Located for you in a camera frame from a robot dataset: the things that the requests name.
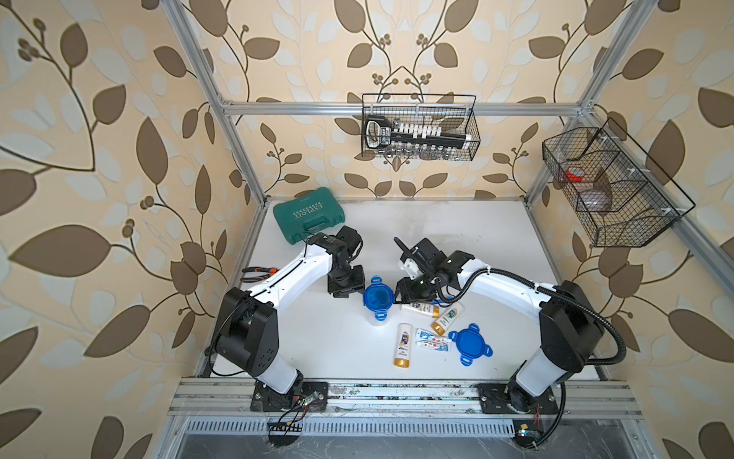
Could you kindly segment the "green plastic tool case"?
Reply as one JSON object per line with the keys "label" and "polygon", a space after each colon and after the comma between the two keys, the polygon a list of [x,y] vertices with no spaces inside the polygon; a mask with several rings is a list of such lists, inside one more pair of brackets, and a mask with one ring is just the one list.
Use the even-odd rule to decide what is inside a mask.
{"label": "green plastic tool case", "polygon": [[320,187],[273,207],[274,219],[291,244],[345,222],[345,212],[330,189]]}

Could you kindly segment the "clear plastic container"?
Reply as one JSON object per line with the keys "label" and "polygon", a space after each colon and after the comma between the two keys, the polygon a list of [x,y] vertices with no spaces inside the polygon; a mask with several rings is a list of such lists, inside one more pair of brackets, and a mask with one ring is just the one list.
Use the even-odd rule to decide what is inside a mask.
{"label": "clear plastic container", "polygon": [[386,311],[369,312],[367,314],[367,321],[374,327],[384,326],[389,322],[389,316]]}

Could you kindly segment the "aluminium frame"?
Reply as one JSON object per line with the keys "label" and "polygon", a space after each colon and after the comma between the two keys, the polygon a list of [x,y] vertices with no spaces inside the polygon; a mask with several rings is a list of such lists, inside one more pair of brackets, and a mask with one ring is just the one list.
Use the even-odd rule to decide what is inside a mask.
{"label": "aluminium frame", "polygon": [[[716,403],[733,386],[733,5],[729,1],[178,1],[187,45],[206,68],[214,108],[259,197],[275,179],[238,126],[263,116],[332,116],[361,143],[359,160],[395,170],[405,199],[464,172],[480,199],[553,208],[540,229],[572,250],[576,281],[623,336],[614,367],[636,381],[669,373]],[[223,86],[206,42],[248,72],[266,13],[311,26],[327,13],[311,65],[322,80],[346,61],[347,99],[296,89],[288,101]]]}

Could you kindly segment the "blue lid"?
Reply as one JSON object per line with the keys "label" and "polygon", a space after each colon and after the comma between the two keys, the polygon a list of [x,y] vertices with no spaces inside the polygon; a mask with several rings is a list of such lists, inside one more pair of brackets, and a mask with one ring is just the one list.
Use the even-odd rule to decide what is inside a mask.
{"label": "blue lid", "polygon": [[389,314],[394,302],[393,290],[382,281],[381,277],[377,275],[372,277],[362,295],[363,306],[369,312],[386,311]]}
{"label": "blue lid", "polygon": [[454,342],[458,352],[460,353],[460,362],[462,365],[472,366],[474,361],[481,357],[492,357],[493,349],[483,336],[480,327],[476,323],[470,323],[468,328],[461,331],[451,331],[448,333],[449,340]]}

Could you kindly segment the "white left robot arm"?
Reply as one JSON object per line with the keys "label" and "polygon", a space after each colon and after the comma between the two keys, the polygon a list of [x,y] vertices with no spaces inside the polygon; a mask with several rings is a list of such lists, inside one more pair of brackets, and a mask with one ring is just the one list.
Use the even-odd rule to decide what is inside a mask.
{"label": "white left robot arm", "polygon": [[293,405],[303,397],[303,375],[279,355],[279,316],[322,278],[334,298],[363,293],[363,267],[352,265],[362,247],[361,236],[350,227],[335,235],[318,233],[286,267],[264,280],[230,289],[222,300],[210,353]]}

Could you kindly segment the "orange black side cutters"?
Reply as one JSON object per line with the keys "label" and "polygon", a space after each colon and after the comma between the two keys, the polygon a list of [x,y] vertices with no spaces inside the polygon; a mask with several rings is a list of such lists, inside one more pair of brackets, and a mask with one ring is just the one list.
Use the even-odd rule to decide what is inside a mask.
{"label": "orange black side cutters", "polygon": [[279,271],[278,268],[269,267],[246,267],[242,270],[240,281],[245,284],[263,282],[273,277]]}

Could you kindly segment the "toothpaste tube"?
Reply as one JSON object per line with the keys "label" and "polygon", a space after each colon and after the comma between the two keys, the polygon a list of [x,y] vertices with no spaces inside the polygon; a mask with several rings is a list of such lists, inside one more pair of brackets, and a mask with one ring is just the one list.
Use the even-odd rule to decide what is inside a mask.
{"label": "toothpaste tube", "polygon": [[435,342],[435,343],[449,343],[451,339],[443,336],[436,335],[428,330],[419,328],[416,330],[416,341],[417,342]]}
{"label": "toothpaste tube", "polygon": [[448,352],[450,349],[448,343],[428,342],[427,340],[419,340],[418,342],[416,342],[416,346],[418,346],[418,348],[429,349],[437,352]]}

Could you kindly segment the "front white bottle gold cap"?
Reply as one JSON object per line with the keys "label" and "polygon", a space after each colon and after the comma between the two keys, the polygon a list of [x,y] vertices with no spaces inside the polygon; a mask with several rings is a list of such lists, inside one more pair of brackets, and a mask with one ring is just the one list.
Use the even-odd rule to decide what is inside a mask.
{"label": "front white bottle gold cap", "polygon": [[413,326],[408,323],[399,325],[399,335],[394,358],[396,367],[408,368],[411,360],[411,346],[413,340]]}

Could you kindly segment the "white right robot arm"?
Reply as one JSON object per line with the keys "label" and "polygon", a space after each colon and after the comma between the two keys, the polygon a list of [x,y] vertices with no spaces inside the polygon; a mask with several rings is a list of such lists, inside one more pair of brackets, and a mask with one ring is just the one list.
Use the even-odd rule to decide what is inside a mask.
{"label": "white right robot arm", "polygon": [[403,248],[407,277],[397,285],[403,302],[437,300],[450,307],[468,293],[508,306],[537,323],[539,349],[512,375],[504,400],[527,412],[554,384],[584,367],[621,363],[627,348],[615,326],[594,311],[582,289],[571,281],[538,283],[489,264],[467,252],[450,256],[431,247]]}

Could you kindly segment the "blue lid front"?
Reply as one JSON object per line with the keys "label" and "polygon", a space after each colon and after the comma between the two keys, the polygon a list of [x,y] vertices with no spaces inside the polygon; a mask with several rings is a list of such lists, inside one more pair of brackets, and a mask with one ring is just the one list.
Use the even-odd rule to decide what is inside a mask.
{"label": "blue lid front", "polygon": [[493,349],[483,336],[480,327],[476,323],[470,323],[468,328],[461,331],[451,331],[448,333],[449,340],[454,342],[458,352],[460,353],[460,362],[462,365],[472,366],[474,361],[481,357],[492,357]]}

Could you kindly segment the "red tape roll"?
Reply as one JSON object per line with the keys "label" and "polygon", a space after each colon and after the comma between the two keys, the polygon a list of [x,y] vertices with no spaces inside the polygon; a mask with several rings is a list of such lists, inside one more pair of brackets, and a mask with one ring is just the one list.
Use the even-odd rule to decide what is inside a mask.
{"label": "red tape roll", "polygon": [[569,166],[565,172],[565,178],[570,183],[583,183],[586,178],[586,172],[578,166]]}

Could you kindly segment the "black socket wrench set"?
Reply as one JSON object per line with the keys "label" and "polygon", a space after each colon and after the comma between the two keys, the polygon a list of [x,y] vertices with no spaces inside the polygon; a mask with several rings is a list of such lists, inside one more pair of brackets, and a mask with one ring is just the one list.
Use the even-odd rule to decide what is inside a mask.
{"label": "black socket wrench set", "polygon": [[406,124],[391,122],[383,116],[368,117],[361,128],[363,141],[370,149],[386,149],[390,146],[427,145],[428,147],[469,149],[475,141],[470,134],[456,134],[438,125]]}

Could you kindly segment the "white bottle purple label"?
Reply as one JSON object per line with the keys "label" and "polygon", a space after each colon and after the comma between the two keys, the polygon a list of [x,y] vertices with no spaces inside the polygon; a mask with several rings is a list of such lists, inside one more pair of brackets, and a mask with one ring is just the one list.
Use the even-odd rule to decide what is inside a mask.
{"label": "white bottle purple label", "polygon": [[432,319],[437,319],[441,313],[441,308],[438,305],[424,302],[401,304],[401,310],[421,314],[426,317],[432,317]]}

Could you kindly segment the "white bottle angled gold cap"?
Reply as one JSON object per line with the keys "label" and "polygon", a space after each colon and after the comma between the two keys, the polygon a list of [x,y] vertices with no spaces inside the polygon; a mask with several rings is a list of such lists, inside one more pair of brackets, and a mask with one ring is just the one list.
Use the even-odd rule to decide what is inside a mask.
{"label": "white bottle angled gold cap", "polygon": [[460,303],[453,303],[445,308],[445,311],[432,323],[432,330],[438,336],[445,336],[455,319],[462,315],[462,313],[464,313],[464,306]]}

